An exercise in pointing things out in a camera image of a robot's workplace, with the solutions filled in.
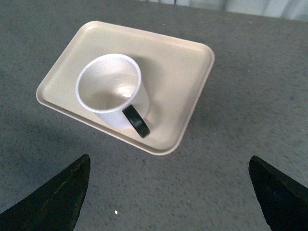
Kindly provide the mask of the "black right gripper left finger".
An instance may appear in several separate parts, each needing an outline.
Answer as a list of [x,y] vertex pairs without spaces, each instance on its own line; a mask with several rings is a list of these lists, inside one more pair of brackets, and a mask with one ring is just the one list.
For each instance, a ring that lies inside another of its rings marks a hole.
[[0,215],[2,231],[72,231],[87,193],[87,154]]

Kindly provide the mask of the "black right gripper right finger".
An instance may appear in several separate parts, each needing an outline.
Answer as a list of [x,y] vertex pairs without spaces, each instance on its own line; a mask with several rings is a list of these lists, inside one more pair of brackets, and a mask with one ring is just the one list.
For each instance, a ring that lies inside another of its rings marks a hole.
[[266,223],[272,231],[308,229],[308,189],[254,155],[250,179]]

